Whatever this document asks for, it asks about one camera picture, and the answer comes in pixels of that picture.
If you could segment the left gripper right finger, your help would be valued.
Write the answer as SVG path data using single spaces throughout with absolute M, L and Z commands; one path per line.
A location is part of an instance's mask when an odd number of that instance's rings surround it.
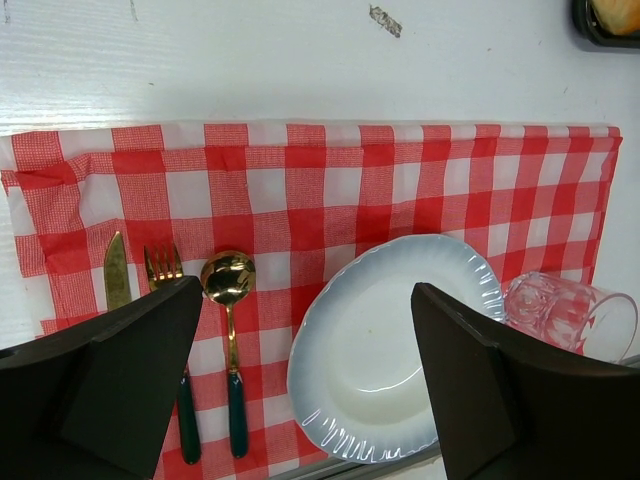
M 428 283 L 411 311 L 450 479 L 635 479 L 639 360 L 556 348 Z

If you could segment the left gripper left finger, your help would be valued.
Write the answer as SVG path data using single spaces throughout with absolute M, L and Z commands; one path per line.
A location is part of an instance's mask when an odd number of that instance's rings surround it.
M 186 276 L 3 349 L 2 478 L 152 478 L 201 306 Z

